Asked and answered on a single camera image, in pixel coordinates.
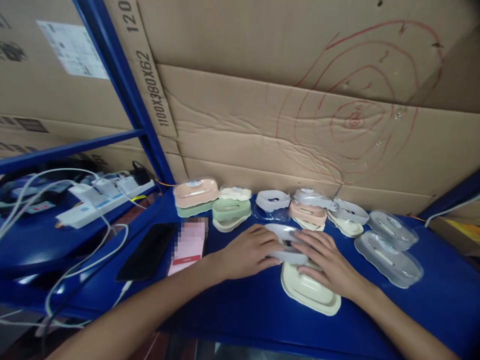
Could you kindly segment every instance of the black cable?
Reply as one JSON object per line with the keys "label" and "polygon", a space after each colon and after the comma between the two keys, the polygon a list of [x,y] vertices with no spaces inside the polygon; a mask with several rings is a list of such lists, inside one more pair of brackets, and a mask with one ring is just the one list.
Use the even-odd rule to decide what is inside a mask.
{"label": "black cable", "polygon": [[[160,213],[162,210],[163,204],[164,204],[164,193],[162,189],[160,188],[160,193],[161,193],[161,199],[160,199],[160,205],[158,206],[158,210],[156,213],[146,222],[145,225],[150,224],[157,215]],[[125,242],[123,245],[123,248],[125,248],[128,244],[132,242],[133,239],[143,230],[145,230],[146,226],[141,227],[138,229],[134,234],[132,234]],[[54,321],[55,317],[62,311],[62,309],[67,306],[67,304],[70,302],[70,300],[81,290],[87,283],[96,275],[100,270],[102,270],[110,261],[112,261],[121,251],[117,251],[114,253],[112,256],[106,258],[104,261],[102,261],[99,266],[84,280],[82,281],[75,289],[73,289],[72,292],[68,294],[66,299],[58,305],[56,310],[52,313],[51,317],[48,319],[47,323],[45,324],[45,327],[43,328],[43,333],[41,334],[41,353],[42,355],[46,358],[47,357],[47,335],[49,333],[49,328],[52,325],[52,322]]]}

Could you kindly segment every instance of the smartphone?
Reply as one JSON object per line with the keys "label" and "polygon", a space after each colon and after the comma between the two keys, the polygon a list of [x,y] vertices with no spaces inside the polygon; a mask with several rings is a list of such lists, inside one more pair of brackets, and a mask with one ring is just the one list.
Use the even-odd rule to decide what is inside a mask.
{"label": "smartphone", "polygon": [[175,236],[177,224],[157,223],[152,225],[135,251],[116,275],[115,281],[145,281],[152,277],[168,245]]}

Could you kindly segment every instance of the human hand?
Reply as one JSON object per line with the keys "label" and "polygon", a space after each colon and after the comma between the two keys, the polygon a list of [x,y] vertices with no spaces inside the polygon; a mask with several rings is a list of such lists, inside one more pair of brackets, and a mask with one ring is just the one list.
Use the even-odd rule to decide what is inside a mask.
{"label": "human hand", "polygon": [[265,258],[273,251],[284,248],[279,238],[265,226],[255,224],[238,235],[224,249],[209,256],[212,257],[216,271],[223,280],[246,278],[266,268],[280,265],[276,258]]}
{"label": "human hand", "polygon": [[369,296],[376,288],[360,275],[337,249],[334,239],[322,232],[302,230],[296,236],[310,245],[292,242],[291,245],[307,255],[322,271],[310,266],[299,266],[298,271],[316,280],[334,293],[358,302]]}

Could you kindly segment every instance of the clear plastic soap dish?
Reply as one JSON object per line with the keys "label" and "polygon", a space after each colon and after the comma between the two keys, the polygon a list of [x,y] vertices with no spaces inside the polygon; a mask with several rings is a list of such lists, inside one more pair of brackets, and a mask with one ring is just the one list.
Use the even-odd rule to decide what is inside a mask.
{"label": "clear plastic soap dish", "polygon": [[422,265],[408,252],[395,250],[374,231],[354,241],[355,248],[395,286],[406,289],[424,276]]}

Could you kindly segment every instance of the power strip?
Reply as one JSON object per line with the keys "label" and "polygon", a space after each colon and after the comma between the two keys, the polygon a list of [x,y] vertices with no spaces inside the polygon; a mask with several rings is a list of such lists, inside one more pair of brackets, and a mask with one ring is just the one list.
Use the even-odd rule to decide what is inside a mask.
{"label": "power strip", "polygon": [[62,212],[61,214],[57,215],[56,218],[65,226],[71,226],[74,229],[80,229],[98,219],[100,214],[105,215],[106,213],[118,208],[120,205],[125,204],[126,202],[129,202],[130,199],[140,195],[154,186],[154,181],[150,180],[150,182],[147,182],[145,185],[139,186],[130,192],[126,192],[128,198],[124,194],[120,193],[111,199],[105,200],[105,202],[101,203],[96,208],[92,205],[84,203],[71,208],[68,211]]}

